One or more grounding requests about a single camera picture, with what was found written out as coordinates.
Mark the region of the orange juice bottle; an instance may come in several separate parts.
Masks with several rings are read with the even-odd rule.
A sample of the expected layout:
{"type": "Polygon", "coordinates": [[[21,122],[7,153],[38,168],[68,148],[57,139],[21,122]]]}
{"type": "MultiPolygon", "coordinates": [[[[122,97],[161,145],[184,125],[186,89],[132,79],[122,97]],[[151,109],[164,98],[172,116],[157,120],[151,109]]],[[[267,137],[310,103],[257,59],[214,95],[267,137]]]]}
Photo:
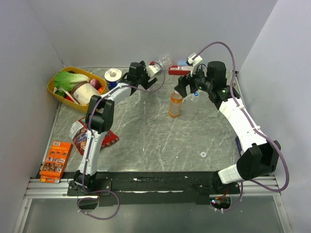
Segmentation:
{"type": "Polygon", "coordinates": [[[177,91],[174,91],[170,97],[169,115],[171,117],[180,115],[182,102],[183,97],[177,91]]]}

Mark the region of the crushed clear plastic bottle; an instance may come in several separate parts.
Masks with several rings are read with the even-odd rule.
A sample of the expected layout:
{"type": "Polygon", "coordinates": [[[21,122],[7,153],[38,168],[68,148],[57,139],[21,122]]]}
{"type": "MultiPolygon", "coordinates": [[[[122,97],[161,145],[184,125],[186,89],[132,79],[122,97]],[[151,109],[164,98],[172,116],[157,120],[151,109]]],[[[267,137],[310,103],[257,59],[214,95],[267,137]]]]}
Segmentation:
{"type": "Polygon", "coordinates": [[[168,73],[169,67],[173,65],[172,57],[169,54],[162,56],[161,58],[155,61],[156,63],[160,64],[160,70],[168,73]]]}

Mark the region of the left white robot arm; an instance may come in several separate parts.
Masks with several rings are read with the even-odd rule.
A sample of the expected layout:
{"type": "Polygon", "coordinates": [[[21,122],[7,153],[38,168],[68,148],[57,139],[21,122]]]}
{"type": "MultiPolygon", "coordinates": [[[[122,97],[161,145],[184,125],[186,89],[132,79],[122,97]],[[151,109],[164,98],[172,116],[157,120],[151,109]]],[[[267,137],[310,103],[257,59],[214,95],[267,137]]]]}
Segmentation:
{"type": "Polygon", "coordinates": [[[135,91],[151,92],[157,82],[156,74],[162,66],[159,63],[146,65],[143,61],[131,63],[116,87],[100,96],[92,96],[86,113],[87,141],[74,182],[85,195],[96,189],[97,162],[104,137],[112,127],[115,105],[130,97],[135,91]]]}

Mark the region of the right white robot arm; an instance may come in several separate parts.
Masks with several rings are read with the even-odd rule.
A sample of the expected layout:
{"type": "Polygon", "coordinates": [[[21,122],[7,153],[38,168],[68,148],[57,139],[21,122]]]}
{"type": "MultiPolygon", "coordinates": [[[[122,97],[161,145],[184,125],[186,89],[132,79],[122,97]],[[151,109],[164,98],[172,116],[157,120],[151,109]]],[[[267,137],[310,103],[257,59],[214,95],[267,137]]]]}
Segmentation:
{"type": "Polygon", "coordinates": [[[182,97],[186,97],[187,87],[191,93],[197,90],[208,93],[210,101],[225,116],[240,141],[241,157],[236,164],[216,172],[212,182],[215,192],[224,193],[230,183],[247,181],[275,171],[280,145],[277,141],[270,143],[263,137],[263,133],[243,107],[238,92],[227,85],[223,62],[209,62],[207,71],[198,69],[194,74],[179,77],[174,89],[182,97]]]}

